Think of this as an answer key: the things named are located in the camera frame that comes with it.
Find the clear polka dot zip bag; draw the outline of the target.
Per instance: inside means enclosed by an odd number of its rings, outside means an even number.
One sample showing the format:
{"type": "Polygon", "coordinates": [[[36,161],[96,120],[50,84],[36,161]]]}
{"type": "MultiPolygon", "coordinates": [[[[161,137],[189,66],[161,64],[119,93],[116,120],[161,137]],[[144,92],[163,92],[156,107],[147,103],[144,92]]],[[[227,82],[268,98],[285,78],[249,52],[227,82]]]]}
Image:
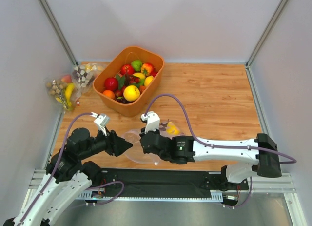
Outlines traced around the clear polka dot zip bag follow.
{"type": "Polygon", "coordinates": [[[184,134],[176,123],[171,120],[161,121],[159,130],[148,134],[145,133],[144,129],[129,130],[122,135],[122,138],[133,146],[125,152],[125,155],[135,163],[159,165],[162,161],[159,157],[162,150],[160,145],[165,144],[173,137],[184,134]]]}

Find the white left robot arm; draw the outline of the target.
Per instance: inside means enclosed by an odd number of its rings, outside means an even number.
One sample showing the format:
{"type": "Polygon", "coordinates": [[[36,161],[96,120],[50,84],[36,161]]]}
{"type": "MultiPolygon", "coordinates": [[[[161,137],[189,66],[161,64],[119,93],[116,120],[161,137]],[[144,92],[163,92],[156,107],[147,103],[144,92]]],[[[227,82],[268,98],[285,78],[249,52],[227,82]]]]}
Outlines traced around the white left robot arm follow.
{"type": "Polygon", "coordinates": [[[86,128],[75,129],[67,138],[64,150],[52,157],[31,202],[4,225],[54,225],[81,192],[92,186],[103,188],[106,185],[101,167],[92,161],[82,163],[82,160],[102,151],[117,157],[132,146],[113,130],[98,131],[97,136],[92,137],[86,128]]]}

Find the yellow fake pear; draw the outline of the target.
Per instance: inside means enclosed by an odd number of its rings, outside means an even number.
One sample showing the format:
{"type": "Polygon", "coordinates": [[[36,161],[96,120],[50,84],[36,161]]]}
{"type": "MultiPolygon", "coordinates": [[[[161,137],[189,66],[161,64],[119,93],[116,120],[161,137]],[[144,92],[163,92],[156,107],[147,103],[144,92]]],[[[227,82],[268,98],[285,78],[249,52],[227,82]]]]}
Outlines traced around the yellow fake pear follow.
{"type": "Polygon", "coordinates": [[[180,129],[172,121],[168,121],[166,125],[166,132],[172,136],[178,136],[181,134],[180,129]]]}

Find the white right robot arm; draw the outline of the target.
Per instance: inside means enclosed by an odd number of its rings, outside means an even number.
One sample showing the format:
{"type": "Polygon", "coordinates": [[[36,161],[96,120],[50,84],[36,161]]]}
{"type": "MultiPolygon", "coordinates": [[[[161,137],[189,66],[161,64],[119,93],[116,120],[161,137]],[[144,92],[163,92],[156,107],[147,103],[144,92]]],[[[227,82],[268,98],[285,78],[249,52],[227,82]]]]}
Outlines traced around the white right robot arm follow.
{"type": "Polygon", "coordinates": [[[240,141],[217,141],[195,139],[192,136],[164,137],[159,131],[141,135],[144,153],[158,155],[174,164],[187,164],[206,160],[230,160],[234,165],[225,167],[225,178],[230,183],[240,183],[253,176],[281,177],[276,143],[265,133],[255,139],[240,141]]]}

